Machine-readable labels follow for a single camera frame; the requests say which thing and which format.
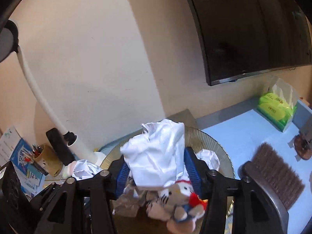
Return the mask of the black wall television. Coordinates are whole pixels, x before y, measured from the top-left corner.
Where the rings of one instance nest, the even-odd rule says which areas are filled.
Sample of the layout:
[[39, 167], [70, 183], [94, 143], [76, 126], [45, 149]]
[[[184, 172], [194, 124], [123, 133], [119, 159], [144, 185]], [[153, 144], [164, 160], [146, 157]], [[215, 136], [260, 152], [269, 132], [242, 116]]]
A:
[[311, 64], [311, 14], [296, 0], [187, 0], [210, 86]]

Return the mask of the black phone stand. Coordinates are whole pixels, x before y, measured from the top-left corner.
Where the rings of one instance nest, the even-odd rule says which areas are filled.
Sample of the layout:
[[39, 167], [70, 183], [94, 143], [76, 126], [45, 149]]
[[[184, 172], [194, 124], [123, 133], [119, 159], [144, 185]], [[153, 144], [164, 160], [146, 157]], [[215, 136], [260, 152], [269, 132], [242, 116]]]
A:
[[295, 151], [303, 160], [311, 158], [311, 122], [308, 121], [299, 130], [299, 134], [294, 141]]

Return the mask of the three-ball dango plush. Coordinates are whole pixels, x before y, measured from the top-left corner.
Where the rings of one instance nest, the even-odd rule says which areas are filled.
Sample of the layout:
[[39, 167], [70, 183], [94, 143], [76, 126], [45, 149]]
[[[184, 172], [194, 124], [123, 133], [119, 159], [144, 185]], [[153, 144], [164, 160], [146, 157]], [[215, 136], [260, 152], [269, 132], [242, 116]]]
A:
[[183, 222], [175, 222], [170, 219], [167, 221], [167, 229], [174, 234], [190, 234], [195, 231], [196, 219], [191, 219]]

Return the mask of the paper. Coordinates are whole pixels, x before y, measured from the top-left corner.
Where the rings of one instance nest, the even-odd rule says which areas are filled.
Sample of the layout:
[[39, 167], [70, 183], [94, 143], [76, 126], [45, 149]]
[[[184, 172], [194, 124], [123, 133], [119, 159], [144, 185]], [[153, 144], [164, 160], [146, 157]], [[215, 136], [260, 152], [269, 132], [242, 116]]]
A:
[[204, 161], [209, 169], [219, 171], [220, 161], [214, 151], [202, 149], [196, 153], [196, 156], [199, 160]]

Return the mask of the plaid fabric bow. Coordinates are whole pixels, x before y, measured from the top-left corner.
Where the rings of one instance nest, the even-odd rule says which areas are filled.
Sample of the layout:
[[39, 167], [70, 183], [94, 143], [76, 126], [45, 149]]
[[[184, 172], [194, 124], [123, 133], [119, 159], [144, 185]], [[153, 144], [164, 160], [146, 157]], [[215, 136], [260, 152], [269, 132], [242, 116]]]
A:
[[146, 203], [147, 190], [139, 189], [136, 185], [129, 183], [122, 195], [113, 201], [113, 215], [135, 218], [139, 209]]

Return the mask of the paper ball top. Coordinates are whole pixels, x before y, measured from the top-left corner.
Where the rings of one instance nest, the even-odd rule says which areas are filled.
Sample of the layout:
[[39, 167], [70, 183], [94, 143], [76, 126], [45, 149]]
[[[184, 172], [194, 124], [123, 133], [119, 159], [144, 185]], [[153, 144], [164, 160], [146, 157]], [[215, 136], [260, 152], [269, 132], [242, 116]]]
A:
[[101, 171], [102, 169], [99, 166], [90, 163], [87, 160], [79, 160], [74, 164], [72, 177], [78, 181], [91, 179]]

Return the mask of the black smartphone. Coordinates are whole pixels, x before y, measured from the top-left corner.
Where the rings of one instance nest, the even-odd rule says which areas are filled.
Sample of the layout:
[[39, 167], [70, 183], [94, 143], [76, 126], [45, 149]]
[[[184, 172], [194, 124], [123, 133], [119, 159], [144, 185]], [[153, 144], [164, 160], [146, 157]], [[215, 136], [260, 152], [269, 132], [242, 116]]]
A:
[[69, 165], [75, 160], [73, 153], [69, 150], [63, 136], [56, 128], [52, 128], [46, 132], [47, 139], [60, 161], [65, 165]]

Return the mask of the green tissue box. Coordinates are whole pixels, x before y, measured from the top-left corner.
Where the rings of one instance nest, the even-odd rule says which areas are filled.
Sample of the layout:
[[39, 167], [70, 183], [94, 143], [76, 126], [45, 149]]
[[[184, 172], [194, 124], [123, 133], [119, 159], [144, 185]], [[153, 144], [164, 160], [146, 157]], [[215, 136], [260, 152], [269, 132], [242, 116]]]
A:
[[274, 78], [268, 91], [259, 98], [257, 109], [284, 132], [293, 121], [298, 100], [299, 94], [293, 86], [281, 78]]

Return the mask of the Hello Kitty plush toy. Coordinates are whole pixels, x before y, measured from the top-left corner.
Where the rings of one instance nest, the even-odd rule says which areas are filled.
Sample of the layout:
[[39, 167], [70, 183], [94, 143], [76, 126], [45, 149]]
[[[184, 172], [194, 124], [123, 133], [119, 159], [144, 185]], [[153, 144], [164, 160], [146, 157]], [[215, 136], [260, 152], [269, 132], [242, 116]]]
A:
[[148, 217], [175, 222], [199, 219], [205, 214], [208, 201], [202, 200], [194, 191], [190, 181], [179, 180], [158, 192], [155, 199], [148, 202]]

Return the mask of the paper ball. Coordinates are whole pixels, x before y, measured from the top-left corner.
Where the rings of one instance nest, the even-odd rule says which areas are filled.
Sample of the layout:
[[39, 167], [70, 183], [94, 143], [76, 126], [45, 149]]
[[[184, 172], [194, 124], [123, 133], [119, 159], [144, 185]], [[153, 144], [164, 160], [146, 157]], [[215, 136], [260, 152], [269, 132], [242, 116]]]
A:
[[74, 164], [72, 177], [78, 181], [91, 179], [101, 171], [102, 169], [99, 166], [90, 163], [87, 160], [79, 160]]
[[164, 119], [141, 126], [143, 133], [120, 148], [136, 186], [160, 190], [179, 180], [188, 181], [184, 166], [184, 123]]

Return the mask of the brown paper pen holder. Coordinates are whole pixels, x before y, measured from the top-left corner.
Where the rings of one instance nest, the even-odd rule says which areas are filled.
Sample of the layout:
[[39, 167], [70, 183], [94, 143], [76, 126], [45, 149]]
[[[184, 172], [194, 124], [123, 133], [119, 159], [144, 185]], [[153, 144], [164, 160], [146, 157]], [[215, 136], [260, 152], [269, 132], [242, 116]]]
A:
[[47, 144], [38, 145], [36, 149], [39, 154], [34, 158], [34, 161], [52, 177], [58, 176], [62, 171], [63, 163], [54, 149]]

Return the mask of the white desk lamp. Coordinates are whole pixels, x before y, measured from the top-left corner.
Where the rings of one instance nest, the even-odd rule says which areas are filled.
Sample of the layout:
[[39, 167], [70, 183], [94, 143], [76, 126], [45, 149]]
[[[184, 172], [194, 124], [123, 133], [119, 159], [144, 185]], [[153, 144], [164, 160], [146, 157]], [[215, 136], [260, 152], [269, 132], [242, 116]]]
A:
[[65, 128], [54, 113], [53, 109], [50, 107], [31, 72], [27, 60], [24, 57], [23, 50], [19, 46], [19, 32], [17, 26], [13, 21], [8, 20], [7, 22], [1, 24], [1, 61], [4, 61], [12, 52], [15, 52], [17, 55], [21, 70], [28, 86], [34, 94], [34, 97], [52, 120], [55, 128], [63, 136], [65, 143], [67, 144], [69, 150], [73, 153], [75, 159], [87, 160], [90, 163], [101, 166], [105, 159], [105, 154], [95, 152], [85, 146], [76, 133]]

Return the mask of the upright blue white books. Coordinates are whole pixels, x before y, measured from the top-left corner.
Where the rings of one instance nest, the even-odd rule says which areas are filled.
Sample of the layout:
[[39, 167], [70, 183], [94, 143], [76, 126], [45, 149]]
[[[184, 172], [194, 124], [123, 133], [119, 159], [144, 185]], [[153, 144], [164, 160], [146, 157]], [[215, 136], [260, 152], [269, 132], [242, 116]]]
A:
[[42, 190], [45, 175], [31, 159], [30, 145], [19, 135], [14, 126], [1, 134], [1, 166], [11, 161], [20, 180], [22, 191], [33, 198]]

